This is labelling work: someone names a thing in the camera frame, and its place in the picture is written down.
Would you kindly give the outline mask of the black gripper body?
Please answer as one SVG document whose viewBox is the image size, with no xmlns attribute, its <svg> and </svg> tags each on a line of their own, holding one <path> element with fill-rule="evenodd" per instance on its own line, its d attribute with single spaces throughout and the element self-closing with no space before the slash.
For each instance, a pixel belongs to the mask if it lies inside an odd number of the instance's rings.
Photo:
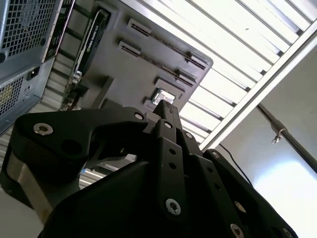
<svg viewBox="0 0 317 238">
<path fill-rule="evenodd" d="M 44 238 L 222 238 L 218 213 L 177 162 L 136 162 L 63 200 Z"/>
</svg>

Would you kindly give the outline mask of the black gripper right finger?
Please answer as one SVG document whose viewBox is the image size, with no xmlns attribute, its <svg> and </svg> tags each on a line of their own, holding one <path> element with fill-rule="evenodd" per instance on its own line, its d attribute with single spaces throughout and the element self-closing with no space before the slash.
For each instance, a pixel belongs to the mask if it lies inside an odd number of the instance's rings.
<svg viewBox="0 0 317 238">
<path fill-rule="evenodd" d="M 194 195 L 194 222 L 217 238 L 296 238 L 295 231 L 216 150 L 202 152 L 171 105 L 177 142 Z"/>
</svg>

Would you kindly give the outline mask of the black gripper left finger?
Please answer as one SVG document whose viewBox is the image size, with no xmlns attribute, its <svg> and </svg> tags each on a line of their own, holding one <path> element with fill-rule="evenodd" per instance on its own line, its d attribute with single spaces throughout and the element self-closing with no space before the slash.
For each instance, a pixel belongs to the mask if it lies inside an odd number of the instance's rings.
<svg viewBox="0 0 317 238">
<path fill-rule="evenodd" d="M 149 119 L 134 107 L 26 114 L 13 127 L 0 182 L 46 223 L 63 200 L 136 162 L 177 162 L 182 148 L 160 102 Z"/>
</svg>

